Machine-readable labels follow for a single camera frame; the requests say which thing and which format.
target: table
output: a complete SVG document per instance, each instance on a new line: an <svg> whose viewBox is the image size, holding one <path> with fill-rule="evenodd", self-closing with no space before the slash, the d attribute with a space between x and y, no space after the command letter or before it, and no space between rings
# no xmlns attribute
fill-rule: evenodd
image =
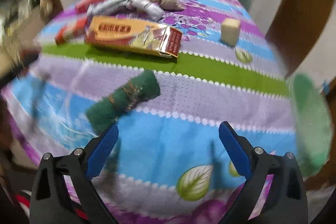
<svg viewBox="0 0 336 224"><path fill-rule="evenodd" d="M85 110L143 69L154 70L160 96L118 120L118 142L93 179L120 223L217 223L244 182L232 175L219 140L222 121L268 153L297 151L286 83L246 10L237 0L180 1L183 11L166 12L159 21L183 32L176 63L99 51L82 37L57 47L56 32L84 16L71 6L36 37L43 54L28 77L3 92L16 137L39 164L46 152L60 156L84 147L95 136ZM117 17L146 19L137 13ZM241 20L236 47L220 41L227 17ZM251 216L260 212L271 179Z"/></svg>

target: beige block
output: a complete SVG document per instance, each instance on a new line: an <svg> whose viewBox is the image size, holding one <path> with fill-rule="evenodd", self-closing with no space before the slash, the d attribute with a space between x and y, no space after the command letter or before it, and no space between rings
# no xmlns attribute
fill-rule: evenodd
<svg viewBox="0 0 336 224"><path fill-rule="evenodd" d="M240 21L226 18L221 24L221 40L231 46L235 46L240 32Z"/></svg>

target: green stripe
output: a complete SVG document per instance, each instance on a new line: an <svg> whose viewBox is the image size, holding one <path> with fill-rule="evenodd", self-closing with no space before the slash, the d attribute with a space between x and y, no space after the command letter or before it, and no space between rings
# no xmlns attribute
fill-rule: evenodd
<svg viewBox="0 0 336 224"><path fill-rule="evenodd" d="M162 70L163 72L181 73L199 77L214 82L225 83L242 88L250 88L264 93L288 96L287 85L282 80L262 76L255 71L245 70L210 58L202 58L190 54L179 54L176 62L172 59L150 55L98 50L85 44L66 44L62 46L45 46L43 52L75 58L93 58L98 62L115 63L120 65L145 69Z"/></svg>

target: tablecloth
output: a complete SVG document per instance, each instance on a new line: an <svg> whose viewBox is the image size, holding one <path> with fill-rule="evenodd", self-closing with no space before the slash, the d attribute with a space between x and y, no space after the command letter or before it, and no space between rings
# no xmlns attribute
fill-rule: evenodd
<svg viewBox="0 0 336 224"><path fill-rule="evenodd" d="M183 11L165 12L159 21L183 32L177 62L101 51L82 37L57 47L56 32L84 16L71 6L36 37L43 54L28 76L3 92L16 137L38 165L46 152L60 156L84 147L96 136L86 109L144 69L155 72L160 96L119 118L118 142L93 179L120 223L217 223L245 180L230 171L218 137L223 121L268 153L296 153L286 83L246 10L237 0L180 1ZM241 20L236 47L220 41L227 17ZM251 217L262 208L271 179ZM66 182L77 200L71 180Z"/></svg>

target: red and white object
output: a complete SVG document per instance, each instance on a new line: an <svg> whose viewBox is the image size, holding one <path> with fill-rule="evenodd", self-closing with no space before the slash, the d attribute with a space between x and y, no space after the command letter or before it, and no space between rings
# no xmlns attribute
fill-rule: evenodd
<svg viewBox="0 0 336 224"><path fill-rule="evenodd" d="M75 5L75 10L77 14L83 14L86 13L90 4L96 4L102 1L104 0L81 0L78 4Z"/></svg>
<svg viewBox="0 0 336 224"><path fill-rule="evenodd" d="M56 44L64 44L67 40L84 34L86 25L87 17L84 17L78 19L75 23L63 26L55 36Z"/></svg>

